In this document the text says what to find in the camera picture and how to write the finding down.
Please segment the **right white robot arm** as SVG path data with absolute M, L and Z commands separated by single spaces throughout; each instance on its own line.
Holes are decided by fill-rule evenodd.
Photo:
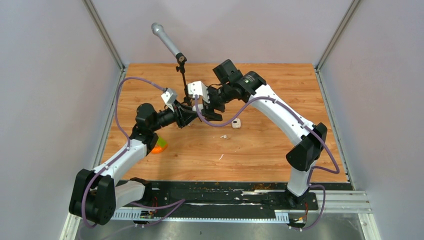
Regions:
M 286 104 L 255 71 L 243 74 L 230 59 L 213 69 L 220 84 L 218 88 L 203 83 L 188 85 L 195 101 L 202 100 L 203 108 L 197 108 L 200 118 L 221 121 L 216 110 L 224 112 L 225 105 L 233 100 L 243 101 L 270 119 L 293 144 L 286 154 L 291 166 L 287 184 L 286 204 L 298 209 L 306 201 L 312 168 L 324 149 L 328 129 L 323 123 L 314 124 Z

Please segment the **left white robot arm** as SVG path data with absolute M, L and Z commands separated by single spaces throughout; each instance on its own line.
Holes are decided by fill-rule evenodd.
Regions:
M 198 117 L 192 107 L 177 100 L 166 110 L 156 111 L 150 103 L 136 109 L 135 125 L 126 144 L 111 158 L 92 170 L 80 170 L 74 181 L 69 203 L 69 213 L 105 225 L 115 211 L 132 202 L 149 206 L 153 193 L 140 178 L 132 178 L 119 185 L 119 181 L 138 161 L 148 156 L 159 140 L 157 130 L 173 123 L 179 128 Z

